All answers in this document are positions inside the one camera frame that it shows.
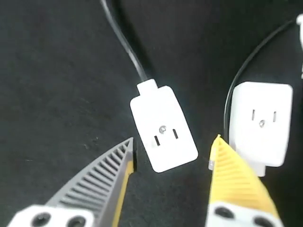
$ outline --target extension cord outlet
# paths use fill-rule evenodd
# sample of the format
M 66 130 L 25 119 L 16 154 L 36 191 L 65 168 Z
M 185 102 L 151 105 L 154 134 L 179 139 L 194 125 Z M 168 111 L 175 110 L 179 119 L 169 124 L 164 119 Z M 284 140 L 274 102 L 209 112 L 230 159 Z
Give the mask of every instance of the extension cord outlet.
M 150 79 L 137 85 L 140 95 L 130 106 L 155 172 L 161 173 L 198 157 L 198 151 L 173 90 Z
M 292 100 L 286 84 L 244 82 L 233 91 L 229 144 L 258 176 L 284 163 Z

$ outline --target screw hole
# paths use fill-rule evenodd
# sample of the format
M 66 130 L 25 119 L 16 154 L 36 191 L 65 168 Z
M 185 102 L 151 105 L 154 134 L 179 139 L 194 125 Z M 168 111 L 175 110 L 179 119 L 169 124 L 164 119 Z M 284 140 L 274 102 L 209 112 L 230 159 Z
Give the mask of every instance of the screw hole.
M 84 217 L 76 216 L 68 222 L 67 227 L 84 227 L 85 222 L 86 220 Z
M 214 213 L 216 215 L 219 215 L 219 216 L 223 217 L 223 218 L 232 218 L 232 219 L 235 218 L 234 214 L 229 209 L 227 209 L 225 207 L 218 207 L 218 208 L 216 208 L 216 210 L 214 211 Z
M 262 226 L 262 227 L 274 227 L 274 225 L 266 218 L 263 217 L 256 217 L 254 219 L 254 223 L 257 226 Z
M 33 227 L 42 227 L 45 226 L 49 220 L 51 219 L 51 215 L 49 213 L 41 213 L 34 217 L 32 221 Z

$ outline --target black power cord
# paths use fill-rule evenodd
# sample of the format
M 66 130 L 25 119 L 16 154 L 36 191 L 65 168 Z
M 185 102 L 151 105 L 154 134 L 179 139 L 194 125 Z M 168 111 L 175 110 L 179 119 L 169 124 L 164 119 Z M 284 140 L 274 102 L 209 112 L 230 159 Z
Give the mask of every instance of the black power cord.
M 277 30 L 273 31 L 268 37 L 266 37 L 255 49 L 254 51 L 248 56 L 245 62 L 242 64 L 241 68 L 237 72 L 236 76 L 232 80 L 231 86 L 228 90 L 225 107 L 224 107 L 224 117 L 223 117 L 223 138 L 226 142 L 229 141 L 229 118 L 230 118 L 230 110 L 231 110 L 231 101 L 232 101 L 232 93 L 234 88 L 237 85 L 237 82 L 240 76 L 245 71 L 248 64 L 253 60 L 253 58 L 259 53 L 259 51 L 268 44 L 271 40 L 273 40 L 277 35 L 285 31 L 290 25 L 294 24 L 295 20 L 291 20 L 286 22 L 285 24 L 281 25 Z
M 136 68 L 136 70 L 139 74 L 139 77 L 140 77 L 141 81 L 143 82 L 143 81 L 148 80 L 148 77 L 146 76 L 144 67 L 142 66 L 141 62 L 139 61 L 138 56 L 136 55 L 136 53 L 132 49 L 131 45 L 129 44 L 126 36 L 123 34 L 123 32 L 121 30 L 121 27 L 120 27 L 120 25 L 118 24 L 118 22 L 116 20 L 116 17 L 113 15 L 111 10 L 109 9 L 107 0 L 100 0 L 100 3 L 103 7 L 104 13 L 106 15 L 106 18 L 107 18 L 109 24 L 111 25 L 115 35 L 119 39 L 121 45 L 125 49 L 129 58 L 132 60 L 134 66 L 135 66 L 135 68 Z

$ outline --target black cloth background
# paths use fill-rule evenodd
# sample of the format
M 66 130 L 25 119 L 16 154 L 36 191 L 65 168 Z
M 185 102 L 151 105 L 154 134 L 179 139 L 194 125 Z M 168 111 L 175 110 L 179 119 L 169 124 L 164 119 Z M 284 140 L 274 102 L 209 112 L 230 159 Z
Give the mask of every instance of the black cloth background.
M 198 159 L 162 174 L 152 170 L 129 107 L 139 78 L 98 0 L 1 0 L 0 226 L 18 210 L 45 203 L 131 136 L 139 144 L 138 172 L 129 179 L 119 226 L 204 226 L 208 155 L 222 132 L 229 85 L 253 48 L 303 10 L 300 0 L 122 0 L 119 6 L 150 62 L 149 74 L 175 91 Z M 277 55 L 274 64 L 285 61 Z M 294 74 L 282 82 L 296 91 L 301 84 Z M 301 105 L 302 92 L 295 95 Z M 285 226 L 303 220 L 302 109 L 294 114 L 286 165 L 269 169 L 264 180 Z

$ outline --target bolt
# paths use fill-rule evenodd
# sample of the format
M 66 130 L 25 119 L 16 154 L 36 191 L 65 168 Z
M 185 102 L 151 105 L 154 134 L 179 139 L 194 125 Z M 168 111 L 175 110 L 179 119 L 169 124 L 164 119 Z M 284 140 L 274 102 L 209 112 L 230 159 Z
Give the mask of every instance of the bolt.
M 261 128 L 263 128 L 264 125 L 265 125 L 265 121 L 264 121 L 264 120 L 260 121 L 259 126 L 260 126 Z
M 159 132 L 161 133 L 161 134 L 164 134 L 165 133 L 165 131 L 166 131 L 166 126 L 161 126 L 160 128 L 159 128 Z

